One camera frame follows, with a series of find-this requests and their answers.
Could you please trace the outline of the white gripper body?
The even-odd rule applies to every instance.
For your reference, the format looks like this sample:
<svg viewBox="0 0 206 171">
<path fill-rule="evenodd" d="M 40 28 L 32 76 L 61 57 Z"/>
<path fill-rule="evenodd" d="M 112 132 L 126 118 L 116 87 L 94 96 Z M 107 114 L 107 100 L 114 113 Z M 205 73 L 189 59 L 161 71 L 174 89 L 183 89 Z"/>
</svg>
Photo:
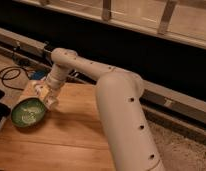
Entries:
<svg viewBox="0 0 206 171">
<path fill-rule="evenodd" d="M 58 96 L 58 94 L 59 94 L 59 92 L 60 92 L 60 89 L 55 88 L 55 87 L 51 87 L 50 85 L 47 84 L 46 81 L 43 81 L 43 80 L 35 80 L 35 81 L 33 82 L 33 86 L 36 85 L 36 84 L 40 84 L 40 85 L 42 85 L 42 86 L 46 86 L 46 87 L 49 88 L 50 93 L 48 94 L 47 98 L 57 98 L 57 96 Z"/>
</svg>

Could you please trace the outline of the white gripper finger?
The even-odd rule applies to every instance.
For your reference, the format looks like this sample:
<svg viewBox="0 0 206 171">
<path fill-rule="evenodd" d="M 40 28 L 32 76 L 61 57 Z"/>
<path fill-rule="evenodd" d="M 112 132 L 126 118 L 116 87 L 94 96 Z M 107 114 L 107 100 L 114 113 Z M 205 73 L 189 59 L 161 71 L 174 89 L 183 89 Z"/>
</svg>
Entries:
<svg viewBox="0 0 206 171">
<path fill-rule="evenodd" d="M 49 109 L 52 110 L 58 105 L 58 100 L 56 98 L 47 98 L 45 100 L 45 106 Z"/>
<path fill-rule="evenodd" d="M 36 84 L 36 85 L 33 86 L 34 92 L 35 92 L 37 97 L 40 96 L 42 88 L 43 88 L 43 86 L 40 85 L 40 84 Z"/>
</svg>

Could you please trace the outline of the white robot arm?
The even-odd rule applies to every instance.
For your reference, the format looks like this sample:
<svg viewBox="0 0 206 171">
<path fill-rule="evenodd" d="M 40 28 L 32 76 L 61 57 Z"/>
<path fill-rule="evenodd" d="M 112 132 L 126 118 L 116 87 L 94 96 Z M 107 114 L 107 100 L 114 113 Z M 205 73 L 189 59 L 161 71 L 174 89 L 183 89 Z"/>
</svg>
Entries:
<svg viewBox="0 0 206 171">
<path fill-rule="evenodd" d="M 88 60 L 77 52 L 56 48 L 46 79 L 34 86 L 47 108 L 57 96 L 71 70 L 96 82 L 96 105 L 116 171 L 166 171 L 140 104 L 143 79 L 136 73 Z"/>
</svg>

